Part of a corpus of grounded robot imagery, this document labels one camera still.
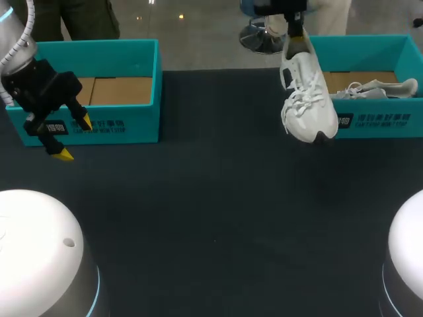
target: shoe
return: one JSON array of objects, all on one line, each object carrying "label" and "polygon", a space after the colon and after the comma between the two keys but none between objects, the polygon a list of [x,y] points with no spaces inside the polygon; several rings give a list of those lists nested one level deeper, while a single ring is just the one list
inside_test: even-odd
[{"label": "shoe", "polygon": [[381,81],[371,81],[360,87],[363,91],[381,88],[386,92],[388,98],[412,98],[416,96],[418,90],[418,82],[411,78],[401,84],[385,84]]},{"label": "shoe", "polygon": [[388,99],[386,92],[381,88],[363,91],[360,83],[351,83],[347,89],[331,94],[332,99]]},{"label": "shoe", "polygon": [[310,38],[305,31],[301,41],[286,38],[280,68],[286,91],[281,113],[285,130],[306,143],[333,139],[338,133],[338,116]]},{"label": "shoe", "polygon": [[371,81],[365,85],[352,83],[346,90],[332,94],[332,99],[387,99],[412,98],[418,90],[416,79],[409,79],[401,84],[386,84],[381,81]]}]

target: gray floor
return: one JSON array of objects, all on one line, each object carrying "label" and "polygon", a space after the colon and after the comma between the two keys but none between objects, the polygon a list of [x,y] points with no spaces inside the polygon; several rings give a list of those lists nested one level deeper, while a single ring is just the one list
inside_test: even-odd
[{"label": "gray floor", "polygon": [[[277,67],[280,62],[277,55],[251,53],[239,44],[239,32],[248,22],[239,10],[239,0],[112,2],[122,37],[159,39],[166,70]],[[420,0],[353,0],[348,33],[411,32],[423,49],[423,27],[410,27],[419,15],[423,16]]]}]

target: chair base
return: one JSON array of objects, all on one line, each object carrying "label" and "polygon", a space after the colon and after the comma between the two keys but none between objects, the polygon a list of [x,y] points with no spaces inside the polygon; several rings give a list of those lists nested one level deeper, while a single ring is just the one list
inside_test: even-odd
[{"label": "chair base", "polygon": [[259,54],[277,54],[284,48],[283,39],[267,33],[264,22],[250,22],[239,34],[239,41],[248,50]]}]

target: black table surface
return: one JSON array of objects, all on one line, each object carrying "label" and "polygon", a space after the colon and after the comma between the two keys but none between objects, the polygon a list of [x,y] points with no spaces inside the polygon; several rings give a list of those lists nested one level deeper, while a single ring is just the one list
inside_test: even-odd
[{"label": "black table surface", "polygon": [[277,69],[165,72],[161,141],[24,148],[0,114],[0,190],[78,218],[113,316],[374,317],[389,226],[423,188],[421,139],[301,144]]}]

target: white cable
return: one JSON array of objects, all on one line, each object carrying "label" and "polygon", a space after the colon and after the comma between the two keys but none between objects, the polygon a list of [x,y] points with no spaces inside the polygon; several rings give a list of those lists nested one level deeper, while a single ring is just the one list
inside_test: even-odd
[{"label": "white cable", "polygon": [[[20,36],[18,42],[11,48],[11,50],[7,53],[7,55],[0,61],[0,76],[3,72],[4,68],[12,60],[12,58],[21,50],[26,43],[29,41],[31,37],[32,29],[34,28],[35,23],[35,6],[34,0],[26,0],[26,5],[28,6],[28,21],[26,22],[26,26],[24,32]],[[14,106],[15,103],[10,94],[7,93],[5,87],[1,84],[0,81],[0,97],[3,99],[3,102],[6,106]]]}]

